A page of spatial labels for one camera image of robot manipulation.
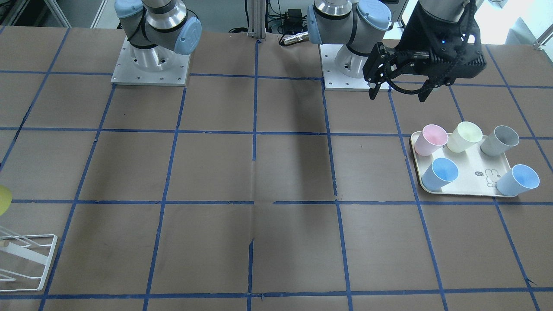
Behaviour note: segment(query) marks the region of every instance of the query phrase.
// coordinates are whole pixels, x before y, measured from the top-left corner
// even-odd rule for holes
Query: white mounting plate
[[[34,277],[34,279],[36,280],[35,284],[37,284],[36,287],[31,287],[31,288],[28,288],[26,286],[24,286],[26,288],[17,288],[17,286],[15,286],[14,288],[0,287],[0,293],[3,293],[3,292],[41,291],[44,288],[44,284],[46,284],[46,276],[48,276],[48,272],[50,271],[50,266],[52,265],[52,262],[54,261],[54,255],[55,255],[54,251],[56,250],[56,244],[58,243],[58,237],[56,235],[53,235],[53,234],[23,235],[23,236],[17,236],[17,237],[26,237],[30,240],[43,239],[43,238],[51,239],[49,244],[42,246],[43,248],[45,248],[48,251],[48,255],[47,255],[48,259],[46,260],[46,264],[44,265],[44,269],[42,270],[41,275]],[[2,236],[1,238],[3,240],[8,240],[8,241],[15,240],[15,237],[11,237],[11,236]]]
[[[420,134],[421,132],[413,133],[409,142],[413,150],[420,186],[426,192],[432,194],[497,196],[501,198],[514,197],[501,194],[495,187],[499,177],[510,171],[511,167],[505,153],[497,157],[490,157],[480,150],[480,145],[487,136],[483,136],[479,143],[470,146],[461,153],[455,153],[443,146],[428,157],[423,157],[416,153],[413,148]],[[432,161],[437,158],[452,160],[459,168],[459,177],[452,183],[443,186],[441,190],[432,191],[422,184],[422,175],[430,167]]]
[[[111,77],[118,85],[186,86],[190,55],[175,54],[172,66],[163,71],[141,70],[131,57],[131,44],[125,38],[119,59]]]
[[[319,45],[321,53],[322,73],[325,77],[325,89],[327,91],[356,91],[367,92],[370,88],[365,79],[352,78],[341,73],[334,59],[342,48],[340,44]],[[388,92],[389,85],[385,82],[380,87],[380,92]]]

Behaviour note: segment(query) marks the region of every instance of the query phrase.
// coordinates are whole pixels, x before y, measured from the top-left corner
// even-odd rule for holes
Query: blue joint cap
[[[118,18],[127,18],[142,12],[142,0],[116,0],[115,13]]]
[[[317,25],[317,19],[315,18],[315,10],[313,9],[313,6],[309,6],[307,12],[307,31],[309,32],[309,41],[313,44],[322,44],[321,33],[319,32],[319,25]]]
[[[190,55],[198,46],[202,36],[202,23],[196,17],[191,17],[182,27],[175,42],[175,53]]]
[[[367,23],[379,30],[388,30],[392,13],[386,4],[378,0],[360,0],[357,11]]]

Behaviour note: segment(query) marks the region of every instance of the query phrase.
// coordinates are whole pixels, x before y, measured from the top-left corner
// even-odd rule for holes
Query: blue cup
[[[497,181],[497,190],[503,195],[516,196],[540,185],[538,174],[524,164],[517,164]]]
[[[440,190],[443,186],[454,181],[459,176],[459,169],[452,160],[437,158],[432,161],[424,175],[422,184],[428,190]]]

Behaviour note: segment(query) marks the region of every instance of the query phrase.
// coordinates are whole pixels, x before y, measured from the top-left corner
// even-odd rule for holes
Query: white tray
[[[512,198],[501,194],[495,187],[499,177],[511,170],[505,153],[497,157],[490,157],[480,150],[480,145],[487,136],[484,136],[479,143],[469,147],[461,153],[455,153],[446,146],[435,151],[428,157],[423,157],[415,152],[413,146],[421,132],[411,135],[410,143],[415,158],[415,168],[419,177],[420,186],[432,194],[455,194],[455,195],[483,195]],[[459,167],[459,177],[438,191],[431,191],[424,187],[421,178],[434,159],[448,158]]]

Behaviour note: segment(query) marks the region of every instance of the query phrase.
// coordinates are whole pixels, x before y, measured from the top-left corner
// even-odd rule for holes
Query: yellow-green object
[[[0,185],[0,215],[4,214],[12,203],[12,192]]]

